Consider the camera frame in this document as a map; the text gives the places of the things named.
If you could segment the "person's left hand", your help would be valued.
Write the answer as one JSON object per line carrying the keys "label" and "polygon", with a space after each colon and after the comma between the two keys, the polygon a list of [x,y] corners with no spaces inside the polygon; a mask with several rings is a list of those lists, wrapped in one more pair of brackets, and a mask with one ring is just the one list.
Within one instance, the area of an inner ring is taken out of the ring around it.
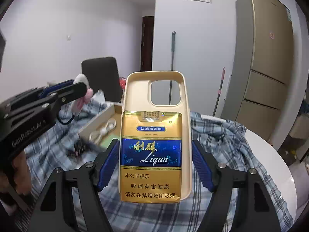
{"label": "person's left hand", "polygon": [[27,195],[31,192],[32,184],[26,154],[22,151],[12,162],[14,169],[15,190],[19,195]]}

